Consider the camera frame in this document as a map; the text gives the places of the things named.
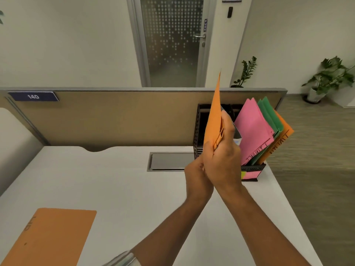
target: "black file organizer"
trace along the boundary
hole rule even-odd
[[[226,105],[222,104],[223,109],[229,114],[233,121],[238,116],[243,105]],[[203,138],[204,131],[206,129],[209,111],[211,109],[211,104],[199,104],[197,107],[197,116],[196,116],[196,124],[195,124],[195,133],[193,137],[193,153],[195,158],[202,154],[203,149]],[[263,163],[261,165],[251,165],[251,166],[242,166],[242,172],[255,172],[262,171],[265,168],[266,164]],[[257,182],[257,178],[253,179],[242,179],[245,182]]]

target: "desk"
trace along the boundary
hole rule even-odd
[[[100,266],[153,231],[186,197],[183,172],[147,172],[150,152],[185,147],[46,146],[0,197],[0,261],[40,207],[97,210],[78,265]],[[269,166],[244,182],[255,201],[313,265],[322,265]],[[255,265],[215,191],[174,265]]]

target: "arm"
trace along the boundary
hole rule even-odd
[[[224,136],[213,152],[203,147],[207,177],[235,219],[257,266],[310,266],[278,230],[241,183],[240,149],[233,142],[234,126],[223,111]]]
[[[170,266],[204,206],[211,198],[213,185],[206,177],[202,158],[185,168],[186,201],[131,252],[142,266]]]

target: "door handle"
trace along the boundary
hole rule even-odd
[[[193,37],[195,37],[195,38],[202,38],[202,39],[206,39],[206,34],[204,34],[204,35],[200,35],[200,34],[193,34],[192,36],[193,36]]]

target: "door frame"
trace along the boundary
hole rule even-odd
[[[201,88],[206,84],[209,50],[211,46],[212,27],[217,0],[203,0],[201,35],[206,34],[206,39],[200,39],[198,51],[198,65],[196,75],[196,87]],[[140,0],[127,0],[127,7],[130,16],[133,41],[135,44],[139,73],[142,87],[151,88],[151,80],[148,65],[148,53],[146,48],[146,37],[144,34],[143,15]],[[206,32],[203,32],[204,20],[207,19]]]

